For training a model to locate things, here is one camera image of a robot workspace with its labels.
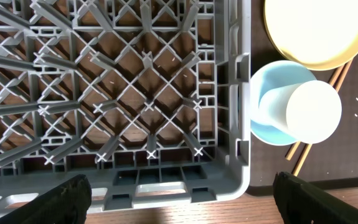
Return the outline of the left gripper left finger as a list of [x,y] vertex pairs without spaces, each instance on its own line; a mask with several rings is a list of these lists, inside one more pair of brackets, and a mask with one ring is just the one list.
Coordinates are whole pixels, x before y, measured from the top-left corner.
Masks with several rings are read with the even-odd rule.
[[84,224],[91,202],[91,185],[79,174],[1,217],[0,224]]

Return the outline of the pale green cup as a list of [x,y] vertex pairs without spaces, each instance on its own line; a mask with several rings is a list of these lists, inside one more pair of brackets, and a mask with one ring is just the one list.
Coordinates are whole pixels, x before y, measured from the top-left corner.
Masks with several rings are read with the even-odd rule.
[[267,91],[260,100],[259,110],[276,129],[298,141],[316,144],[337,129],[342,103],[334,87],[312,80]]

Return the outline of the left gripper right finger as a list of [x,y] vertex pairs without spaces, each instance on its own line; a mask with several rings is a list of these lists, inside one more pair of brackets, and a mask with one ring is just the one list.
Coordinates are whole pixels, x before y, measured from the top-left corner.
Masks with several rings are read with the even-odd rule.
[[358,208],[288,172],[275,175],[273,198],[285,223],[358,223]]

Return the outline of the light blue bowl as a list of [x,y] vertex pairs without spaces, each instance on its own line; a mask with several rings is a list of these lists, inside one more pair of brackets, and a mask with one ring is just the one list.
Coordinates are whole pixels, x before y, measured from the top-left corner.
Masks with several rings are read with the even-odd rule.
[[274,88],[315,80],[314,74],[299,63],[279,60],[260,68],[250,81],[251,132],[259,140],[273,146],[296,142],[289,134],[272,126],[259,111],[262,96]]

